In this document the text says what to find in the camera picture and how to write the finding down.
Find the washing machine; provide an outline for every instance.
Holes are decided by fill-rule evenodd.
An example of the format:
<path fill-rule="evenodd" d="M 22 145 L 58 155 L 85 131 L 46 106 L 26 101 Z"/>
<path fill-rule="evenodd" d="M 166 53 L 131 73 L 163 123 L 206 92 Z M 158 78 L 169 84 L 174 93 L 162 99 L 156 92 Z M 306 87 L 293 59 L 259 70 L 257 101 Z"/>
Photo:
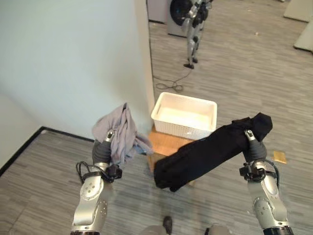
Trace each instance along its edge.
<path fill-rule="evenodd" d="M 185 16 L 192 7 L 194 0 L 168 0 L 167 33 L 170 35 L 186 37 L 181 26 Z"/>

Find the black baseboard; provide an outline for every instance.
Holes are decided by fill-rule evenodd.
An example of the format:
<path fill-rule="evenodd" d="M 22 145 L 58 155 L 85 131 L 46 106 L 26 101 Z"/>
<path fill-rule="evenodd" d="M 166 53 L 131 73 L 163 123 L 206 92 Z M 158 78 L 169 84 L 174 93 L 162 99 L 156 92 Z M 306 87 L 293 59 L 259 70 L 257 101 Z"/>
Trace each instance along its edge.
<path fill-rule="evenodd" d="M 85 138 L 85 137 L 82 137 L 82 136 L 74 135 L 74 134 L 71 134 L 71 133 L 68 133 L 68 132 L 64 132 L 64 131 L 55 130 L 55 129 L 52 129 L 50 127 L 43 126 L 43 128 L 44 128 L 44 130 L 47 130 L 47 131 L 59 133 L 59 134 L 66 135 L 66 136 L 71 136 L 71 137 L 74 137 L 74 138 L 77 138 L 77 139 L 80 139 L 80 140 L 84 140 L 84 141 L 94 142 L 93 139 L 89 139 L 89 138 Z"/>
<path fill-rule="evenodd" d="M 187 38 L 187 36 L 180 36 L 180 35 L 171 34 L 171 33 L 168 33 L 168 35 L 171 35 L 171 36 L 176 36 L 176 37 L 180 37 L 180 38 Z"/>
<path fill-rule="evenodd" d="M 149 20 L 149 22 L 152 22 L 152 23 L 157 23 L 157 24 L 165 24 L 164 22 L 162 21 L 154 21 L 154 20 Z"/>
<path fill-rule="evenodd" d="M 59 133 L 59 134 L 66 135 L 66 136 L 71 136 L 73 138 L 77 138 L 77 139 L 84 140 L 84 141 L 94 142 L 93 139 L 85 138 L 82 136 L 78 136 L 78 135 L 70 134 L 64 131 L 58 131 L 49 127 L 42 126 L 13 154 L 13 156 L 6 162 L 6 164 L 4 164 L 3 167 L 1 167 L 0 176 L 10 167 L 10 165 L 13 164 L 13 162 L 24 152 L 24 150 L 36 139 L 36 137 L 43 130 Z"/>

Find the shoe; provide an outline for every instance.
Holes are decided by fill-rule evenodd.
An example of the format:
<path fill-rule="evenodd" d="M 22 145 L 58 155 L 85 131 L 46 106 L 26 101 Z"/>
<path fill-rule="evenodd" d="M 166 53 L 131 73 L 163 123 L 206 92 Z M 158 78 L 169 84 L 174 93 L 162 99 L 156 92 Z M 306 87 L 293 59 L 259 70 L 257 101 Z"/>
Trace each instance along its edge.
<path fill-rule="evenodd" d="M 186 68 L 190 68 L 190 69 L 194 69 L 195 67 L 194 67 L 194 65 L 191 65 L 191 64 L 184 64 L 184 66 L 186 67 Z"/>
<path fill-rule="evenodd" d="M 170 216 L 164 217 L 164 219 L 163 219 L 163 227 L 165 228 L 166 233 L 168 235 L 172 234 L 172 226 L 173 226 L 172 218 Z"/>

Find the white wall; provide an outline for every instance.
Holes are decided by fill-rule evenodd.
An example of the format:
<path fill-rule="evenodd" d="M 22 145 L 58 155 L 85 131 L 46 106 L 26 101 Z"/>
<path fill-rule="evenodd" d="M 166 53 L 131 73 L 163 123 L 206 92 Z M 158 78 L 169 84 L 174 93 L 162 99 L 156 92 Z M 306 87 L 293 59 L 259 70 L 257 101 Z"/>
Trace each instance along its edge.
<path fill-rule="evenodd" d="M 0 168 L 40 127 L 9 97 L 0 93 Z"/>
<path fill-rule="evenodd" d="M 98 118 L 127 101 L 147 133 L 154 98 L 144 6 L 1 1 L 0 86 L 41 125 L 91 138 Z"/>

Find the robotic arm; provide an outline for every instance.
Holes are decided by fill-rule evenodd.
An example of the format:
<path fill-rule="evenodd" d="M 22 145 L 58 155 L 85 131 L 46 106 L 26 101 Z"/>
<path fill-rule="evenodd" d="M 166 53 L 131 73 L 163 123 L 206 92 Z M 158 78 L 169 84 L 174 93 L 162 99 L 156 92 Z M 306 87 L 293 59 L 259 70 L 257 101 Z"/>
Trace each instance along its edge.
<path fill-rule="evenodd" d="M 255 215 L 264 235 L 294 235 L 287 220 L 287 209 L 279 196 L 279 172 L 266 160 L 266 148 L 251 130 L 246 130 L 250 149 L 244 152 L 246 163 L 240 175 L 248 181 Z"/>
<path fill-rule="evenodd" d="M 122 170 L 111 161 L 111 141 L 114 132 L 109 131 L 103 143 L 95 142 L 92 150 L 93 165 L 80 162 L 76 170 L 83 183 L 80 201 L 75 210 L 71 235 L 100 235 L 107 217 L 108 199 L 112 194 L 112 182 L 122 177 Z M 82 176 L 81 166 L 88 173 Z"/>

